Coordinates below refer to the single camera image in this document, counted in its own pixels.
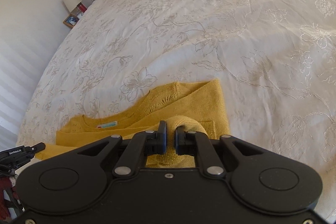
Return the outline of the white lamp shade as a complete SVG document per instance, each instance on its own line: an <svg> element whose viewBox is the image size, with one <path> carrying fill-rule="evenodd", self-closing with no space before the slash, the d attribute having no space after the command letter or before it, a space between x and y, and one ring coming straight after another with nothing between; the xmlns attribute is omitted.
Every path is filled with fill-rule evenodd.
<svg viewBox="0 0 336 224"><path fill-rule="evenodd" d="M62 0L69 12L76 9L76 7L82 2L82 0Z"/></svg>

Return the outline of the white floral bedspread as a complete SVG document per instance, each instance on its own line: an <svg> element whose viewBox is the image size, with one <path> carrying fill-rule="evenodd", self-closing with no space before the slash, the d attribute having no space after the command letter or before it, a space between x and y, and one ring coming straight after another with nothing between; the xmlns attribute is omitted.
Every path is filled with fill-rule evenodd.
<svg viewBox="0 0 336 224"><path fill-rule="evenodd" d="M187 83L177 115L225 102L230 134L313 167L335 221L335 0L96 0L46 67L18 144L64 149L110 125L129 135Z"/></svg>

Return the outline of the red candle jar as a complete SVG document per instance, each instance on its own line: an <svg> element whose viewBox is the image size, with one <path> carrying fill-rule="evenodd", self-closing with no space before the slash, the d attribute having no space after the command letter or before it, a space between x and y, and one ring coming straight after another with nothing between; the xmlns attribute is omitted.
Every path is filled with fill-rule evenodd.
<svg viewBox="0 0 336 224"><path fill-rule="evenodd" d="M80 2L78 5L77 5L77 17L79 19L81 19L84 15L84 12L86 12L87 8Z"/></svg>

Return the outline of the mustard yellow knit sweater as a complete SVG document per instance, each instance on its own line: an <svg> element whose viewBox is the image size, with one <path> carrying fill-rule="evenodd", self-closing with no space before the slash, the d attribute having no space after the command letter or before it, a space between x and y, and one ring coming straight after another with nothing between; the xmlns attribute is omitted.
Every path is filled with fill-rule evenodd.
<svg viewBox="0 0 336 224"><path fill-rule="evenodd" d="M73 117L57 131L56 143L47 144L37 158L46 160L111 135L130 139L137 132L157 130L160 121L167 123L167 152L150 156L146 165L152 168L193 167L192 157L175 153L174 132L182 126L185 131L203 132L211 139L229 134L220 81L174 82L152 89L118 114L97 119L84 115Z"/></svg>

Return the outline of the wooden photo frame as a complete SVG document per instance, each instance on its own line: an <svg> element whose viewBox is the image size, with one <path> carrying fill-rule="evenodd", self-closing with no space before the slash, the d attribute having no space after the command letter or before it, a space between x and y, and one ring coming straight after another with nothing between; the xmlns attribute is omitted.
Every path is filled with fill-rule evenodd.
<svg viewBox="0 0 336 224"><path fill-rule="evenodd" d="M74 28L76 26L79 18L76 15L69 14L63 21L63 24L69 28Z"/></svg>

